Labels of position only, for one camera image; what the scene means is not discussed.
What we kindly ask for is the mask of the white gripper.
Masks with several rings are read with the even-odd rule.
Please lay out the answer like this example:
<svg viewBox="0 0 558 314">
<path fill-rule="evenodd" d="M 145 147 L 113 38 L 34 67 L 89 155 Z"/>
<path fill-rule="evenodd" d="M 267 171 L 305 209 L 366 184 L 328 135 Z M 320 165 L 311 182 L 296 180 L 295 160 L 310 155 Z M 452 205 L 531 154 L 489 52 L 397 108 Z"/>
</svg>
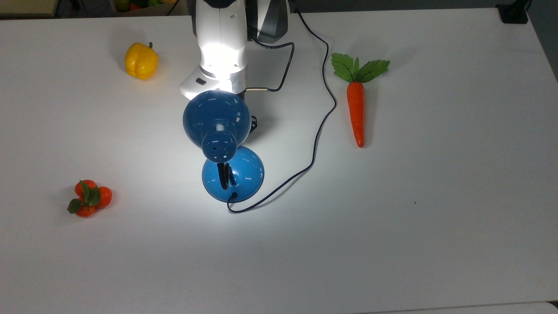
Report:
<svg viewBox="0 0 558 314">
<path fill-rule="evenodd" d="M 205 91 L 226 91 L 243 98 L 246 90 L 247 71 L 245 69 L 231 74 L 215 74 L 197 66 L 180 84 L 179 91 L 188 100 Z M 250 133 L 258 126 L 257 117 L 251 115 Z"/>
</svg>

